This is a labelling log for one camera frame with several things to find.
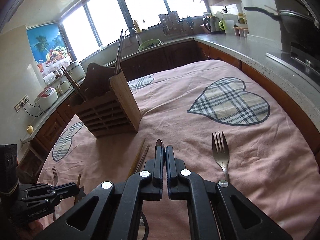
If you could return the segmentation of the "black wok with lid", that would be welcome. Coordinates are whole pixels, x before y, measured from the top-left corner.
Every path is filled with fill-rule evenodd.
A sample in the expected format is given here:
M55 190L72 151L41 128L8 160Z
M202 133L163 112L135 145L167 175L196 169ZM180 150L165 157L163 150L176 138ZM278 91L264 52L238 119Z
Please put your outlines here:
M292 42L310 54L319 54L319 22L311 10L301 0L275 0L275 4L277 8L274 12L267 10L267 5L264 8L246 6L244 9L260 12L280 22Z

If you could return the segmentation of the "wooden utensil holder box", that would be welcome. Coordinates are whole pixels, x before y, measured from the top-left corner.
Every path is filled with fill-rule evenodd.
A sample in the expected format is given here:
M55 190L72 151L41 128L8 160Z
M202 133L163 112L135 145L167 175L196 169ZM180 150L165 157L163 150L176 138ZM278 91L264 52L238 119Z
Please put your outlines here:
M141 113L121 70L90 63L80 88L70 107L96 138L138 132Z

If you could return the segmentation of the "sink faucet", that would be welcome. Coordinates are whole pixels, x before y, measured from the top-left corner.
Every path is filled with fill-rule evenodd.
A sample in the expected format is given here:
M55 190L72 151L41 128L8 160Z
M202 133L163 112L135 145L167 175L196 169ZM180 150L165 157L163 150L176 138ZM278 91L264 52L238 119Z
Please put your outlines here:
M142 40L141 40L140 36L138 35L138 32L137 32L136 29L133 28L133 27L127 28L127 29L125 30L125 32L124 32L124 37L125 37L125 38L131 37L131 36L134 36L134 37L135 37L136 42L138 43L139 46L142 44Z

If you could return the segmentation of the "spice jar set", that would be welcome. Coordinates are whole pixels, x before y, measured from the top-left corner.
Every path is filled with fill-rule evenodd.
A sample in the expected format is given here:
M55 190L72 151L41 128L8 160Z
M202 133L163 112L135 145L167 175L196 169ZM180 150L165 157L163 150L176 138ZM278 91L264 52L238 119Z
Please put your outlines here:
M248 26L245 23L236 23L234 25L234 33L237 37L244 37L246 38L249 34Z

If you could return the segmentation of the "gas stove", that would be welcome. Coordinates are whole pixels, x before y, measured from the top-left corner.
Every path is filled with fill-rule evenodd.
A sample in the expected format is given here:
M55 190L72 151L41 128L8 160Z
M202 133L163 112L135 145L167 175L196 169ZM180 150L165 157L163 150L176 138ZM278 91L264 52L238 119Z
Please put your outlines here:
M298 70L319 85L319 50L305 48L296 42L291 42L290 52L266 52L265 54L287 68Z

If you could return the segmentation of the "metal fork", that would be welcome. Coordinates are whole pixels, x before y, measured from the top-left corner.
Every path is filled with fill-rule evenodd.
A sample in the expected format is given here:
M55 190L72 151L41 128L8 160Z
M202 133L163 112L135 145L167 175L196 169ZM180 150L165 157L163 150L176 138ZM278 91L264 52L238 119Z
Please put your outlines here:
M212 134L212 153L217 165L219 165L223 171L225 180L230 182L228 172L229 148L223 132Z
M54 178L53 185L56 186L58 184L59 178L58 178L57 170L55 166L52 167L52 172L53 172L53 178Z

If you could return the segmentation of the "yellow apple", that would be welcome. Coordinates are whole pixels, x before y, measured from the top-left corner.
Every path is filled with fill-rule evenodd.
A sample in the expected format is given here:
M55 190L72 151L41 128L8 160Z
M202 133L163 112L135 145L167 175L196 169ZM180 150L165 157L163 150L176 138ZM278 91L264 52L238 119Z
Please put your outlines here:
M28 134L32 134L33 132L34 132L33 126L29 125L29 126L27 127L27 133L28 133Z

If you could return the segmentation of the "lower wooden cabinets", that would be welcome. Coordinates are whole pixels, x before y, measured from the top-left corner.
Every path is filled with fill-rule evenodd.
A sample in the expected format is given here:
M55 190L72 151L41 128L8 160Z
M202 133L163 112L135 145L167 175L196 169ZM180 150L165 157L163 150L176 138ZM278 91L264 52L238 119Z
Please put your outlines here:
M242 60L238 56L231 55L230 52L224 52L220 48L214 48L200 41L185 41L126 59L120 66L127 81L132 81L149 74L203 60L227 62L261 85L288 114L301 131L312 152L319 157L319 131L312 124L311 119L287 91L276 85L275 81L267 77L264 72L256 70L248 60ZM74 94L69 90L65 95L60 96L56 102L57 108L45 117L40 130L26 140L41 154L49 152L75 115L70 107L70 99Z

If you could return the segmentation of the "yellow bottle on sill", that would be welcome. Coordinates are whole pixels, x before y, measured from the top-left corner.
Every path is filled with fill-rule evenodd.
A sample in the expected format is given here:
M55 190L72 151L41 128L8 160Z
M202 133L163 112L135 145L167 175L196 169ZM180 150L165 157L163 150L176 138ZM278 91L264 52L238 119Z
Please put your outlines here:
M134 24L134 26L135 26L136 32L137 32L137 33L140 33L141 30L140 30L140 28L139 28L138 22L137 22L136 20L134 20L134 21L133 21L133 24Z

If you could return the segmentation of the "green mug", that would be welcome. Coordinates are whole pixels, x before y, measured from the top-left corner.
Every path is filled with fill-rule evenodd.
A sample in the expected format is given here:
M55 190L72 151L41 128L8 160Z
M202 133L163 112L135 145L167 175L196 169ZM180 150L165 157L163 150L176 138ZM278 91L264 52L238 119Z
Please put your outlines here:
M219 27L226 33L226 35L235 35L233 20L221 20L219 22Z

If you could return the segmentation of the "green colander basket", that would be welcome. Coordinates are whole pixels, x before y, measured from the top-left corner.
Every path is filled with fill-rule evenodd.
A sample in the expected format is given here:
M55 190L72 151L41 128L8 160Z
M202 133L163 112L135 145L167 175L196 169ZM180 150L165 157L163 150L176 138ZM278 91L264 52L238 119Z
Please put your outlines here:
M138 50L139 51L143 51L145 49L149 49L149 48L152 48L154 46L157 46L157 45L160 45L161 44L161 40L160 39L157 39L157 38L153 38L153 39L150 39L150 40L147 40L145 42L143 42L139 47L138 47Z

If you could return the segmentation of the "dish drying rack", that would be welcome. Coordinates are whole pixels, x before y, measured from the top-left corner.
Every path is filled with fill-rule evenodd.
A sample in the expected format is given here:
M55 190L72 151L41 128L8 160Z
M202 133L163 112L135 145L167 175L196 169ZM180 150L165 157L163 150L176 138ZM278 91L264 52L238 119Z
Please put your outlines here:
M159 19L165 36L168 36L169 38L177 38L188 35L184 28L184 22L179 17L177 11L172 11L168 14L159 14Z

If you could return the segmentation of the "pink heart-pattern tablecloth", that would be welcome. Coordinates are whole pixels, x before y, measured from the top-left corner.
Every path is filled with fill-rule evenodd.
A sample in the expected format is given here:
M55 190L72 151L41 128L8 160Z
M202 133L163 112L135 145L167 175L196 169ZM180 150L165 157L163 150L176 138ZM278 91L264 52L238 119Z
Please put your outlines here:
M39 176L51 184L79 182L86 193L105 180L127 178L141 145L171 145L186 168L208 181L224 178L212 154L212 134L229 147L229 177L251 202L303 239L319 217L319 168L300 130L266 90L217 60L191 63L132 80L142 118L137 133L95 138L75 116Z

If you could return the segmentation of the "metal spoon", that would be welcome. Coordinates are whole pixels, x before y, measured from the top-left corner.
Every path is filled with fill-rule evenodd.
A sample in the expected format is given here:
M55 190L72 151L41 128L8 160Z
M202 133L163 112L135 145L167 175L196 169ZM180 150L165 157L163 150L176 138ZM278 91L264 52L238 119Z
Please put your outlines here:
M164 147L164 144L163 144L163 141L161 140L161 139L157 139L157 141L156 141L156 147L162 147L162 148L165 148Z

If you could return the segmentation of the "metal fork left side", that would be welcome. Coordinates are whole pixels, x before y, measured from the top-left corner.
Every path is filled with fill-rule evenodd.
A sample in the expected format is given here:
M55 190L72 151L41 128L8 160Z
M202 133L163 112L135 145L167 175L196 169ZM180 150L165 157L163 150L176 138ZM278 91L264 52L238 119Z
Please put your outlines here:
M55 166L52 167L52 172L53 172L53 178L54 178L53 185L56 186L58 184L59 178L58 178L57 170Z

